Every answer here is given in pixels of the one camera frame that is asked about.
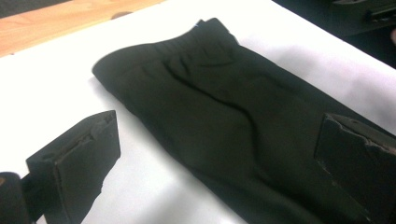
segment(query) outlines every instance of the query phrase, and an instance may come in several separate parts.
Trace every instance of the black object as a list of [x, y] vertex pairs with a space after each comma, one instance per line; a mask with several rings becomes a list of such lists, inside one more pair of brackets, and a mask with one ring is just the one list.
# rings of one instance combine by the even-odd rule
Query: black object
[[116, 50], [92, 71], [248, 223], [373, 220], [315, 160], [320, 127], [332, 113], [392, 135], [239, 46], [217, 19], [171, 40]]
[[375, 223], [396, 223], [396, 139], [354, 119], [326, 115], [316, 158]]
[[394, 0], [339, 0], [330, 5], [327, 30], [337, 36], [358, 35], [396, 25]]
[[327, 32], [396, 68], [396, 0], [274, 0]]
[[50, 7], [70, 0], [0, 0], [0, 18]]
[[0, 222], [78, 224], [120, 157], [115, 111], [90, 116], [26, 160], [22, 180], [0, 173]]

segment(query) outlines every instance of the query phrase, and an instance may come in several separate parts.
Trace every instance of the black fabric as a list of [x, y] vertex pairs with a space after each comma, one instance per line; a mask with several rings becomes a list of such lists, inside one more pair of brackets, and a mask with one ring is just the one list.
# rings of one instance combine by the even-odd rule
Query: black fabric
[[93, 68], [163, 147], [248, 223], [368, 223], [314, 160], [325, 113], [374, 126], [217, 20]]

